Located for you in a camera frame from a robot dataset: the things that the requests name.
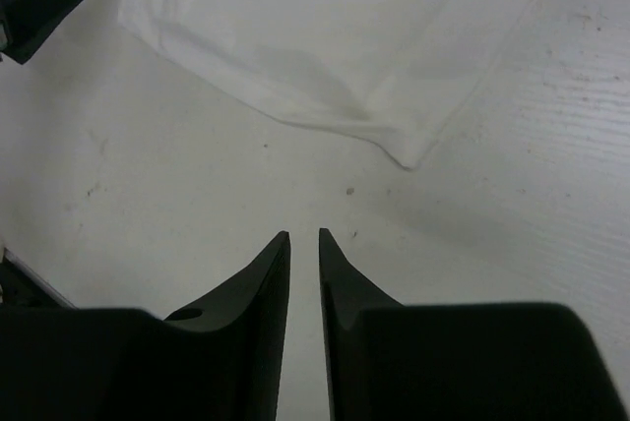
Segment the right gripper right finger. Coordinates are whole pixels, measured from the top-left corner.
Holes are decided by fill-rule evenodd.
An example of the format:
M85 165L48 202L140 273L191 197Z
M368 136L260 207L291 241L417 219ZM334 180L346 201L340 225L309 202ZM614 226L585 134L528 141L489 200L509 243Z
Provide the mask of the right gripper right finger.
M625 420L583 321L556 303L404 305L319 232L335 420Z

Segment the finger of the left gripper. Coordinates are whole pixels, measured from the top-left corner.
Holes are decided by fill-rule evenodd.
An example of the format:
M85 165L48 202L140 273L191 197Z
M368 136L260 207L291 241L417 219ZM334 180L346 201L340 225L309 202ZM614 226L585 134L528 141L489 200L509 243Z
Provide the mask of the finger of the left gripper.
M1 54L26 64L84 0L13 0L1 5Z

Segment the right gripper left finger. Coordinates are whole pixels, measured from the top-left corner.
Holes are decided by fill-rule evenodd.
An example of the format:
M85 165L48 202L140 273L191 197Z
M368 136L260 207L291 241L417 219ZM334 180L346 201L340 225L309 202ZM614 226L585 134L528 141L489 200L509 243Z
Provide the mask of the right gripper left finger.
M159 319L78 309L1 262L5 420L273 420L289 296L290 240Z

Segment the white tank top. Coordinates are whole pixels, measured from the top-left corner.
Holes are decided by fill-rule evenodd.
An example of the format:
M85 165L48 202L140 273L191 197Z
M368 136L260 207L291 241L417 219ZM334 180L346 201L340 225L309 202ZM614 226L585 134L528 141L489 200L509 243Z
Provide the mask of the white tank top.
M158 54L289 125L416 167L535 0L122 0Z

